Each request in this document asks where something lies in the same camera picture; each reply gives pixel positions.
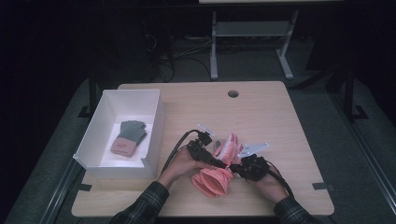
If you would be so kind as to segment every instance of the plaid shirt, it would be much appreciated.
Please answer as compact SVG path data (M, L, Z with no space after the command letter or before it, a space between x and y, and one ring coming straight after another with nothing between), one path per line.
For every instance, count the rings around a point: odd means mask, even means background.
M159 182L152 182L131 206L116 214L110 223L154 223L169 192ZM274 212L282 224L318 223L293 198L288 197L276 204Z

